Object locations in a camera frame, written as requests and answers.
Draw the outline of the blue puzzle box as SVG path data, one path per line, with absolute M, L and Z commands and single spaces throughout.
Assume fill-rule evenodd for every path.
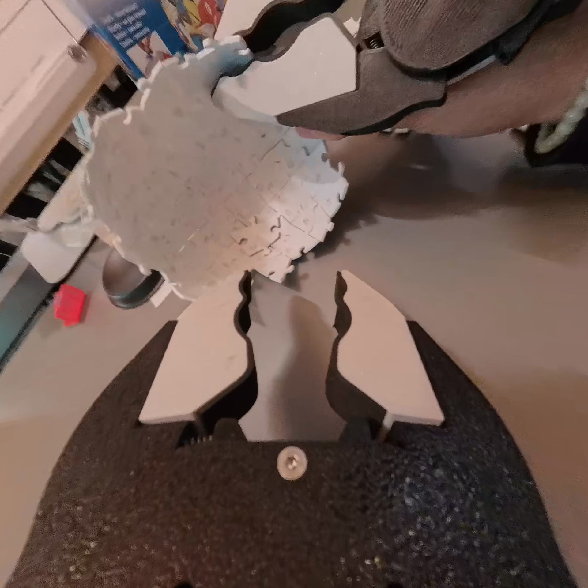
M 217 31 L 226 1 L 80 1 L 92 31 L 136 78 L 176 55 L 197 53 Z

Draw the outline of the black dome stand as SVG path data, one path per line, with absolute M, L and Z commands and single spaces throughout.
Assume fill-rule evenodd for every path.
M 102 268 L 102 286 L 110 303 L 119 309 L 131 310 L 147 303 L 164 283 L 154 270 L 146 275 L 127 261 L 116 249 L 108 253 Z

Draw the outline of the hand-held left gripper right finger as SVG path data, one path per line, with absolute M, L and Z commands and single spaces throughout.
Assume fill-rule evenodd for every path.
M 404 314 L 348 270 L 337 273 L 336 331 L 325 383 L 346 424 L 440 426 L 445 415 Z

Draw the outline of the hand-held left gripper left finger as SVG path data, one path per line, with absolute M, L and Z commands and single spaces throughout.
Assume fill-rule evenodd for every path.
M 251 286 L 249 271 L 231 275 L 180 314 L 139 414 L 141 424 L 214 427 L 250 410 L 258 395 L 247 336 Z

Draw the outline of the red plastic block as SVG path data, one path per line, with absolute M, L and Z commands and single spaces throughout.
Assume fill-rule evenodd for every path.
M 54 317 L 64 327 L 72 327 L 81 322 L 86 293 L 69 284 L 62 284 L 56 291 L 53 301 Z

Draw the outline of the grey partial puzzle ball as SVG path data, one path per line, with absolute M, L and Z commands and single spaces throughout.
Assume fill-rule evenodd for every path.
M 283 282 L 333 229 L 349 183 L 322 141 L 235 118 L 213 83 L 248 65 L 239 36 L 158 63 L 134 107 L 96 119 L 83 194 L 120 254 L 194 300 L 233 275 Z

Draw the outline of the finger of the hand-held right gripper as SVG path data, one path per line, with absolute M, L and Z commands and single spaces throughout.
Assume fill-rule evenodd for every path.
M 266 52 L 295 25 L 335 13 L 345 1 L 270 1 L 249 25 L 239 25 L 232 35 L 241 36 L 253 52 Z
M 254 60 L 217 83 L 212 100 L 239 119 L 277 123 L 277 117 L 356 90 L 356 47 L 333 16 L 304 25 L 288 48 L 269 61 Z

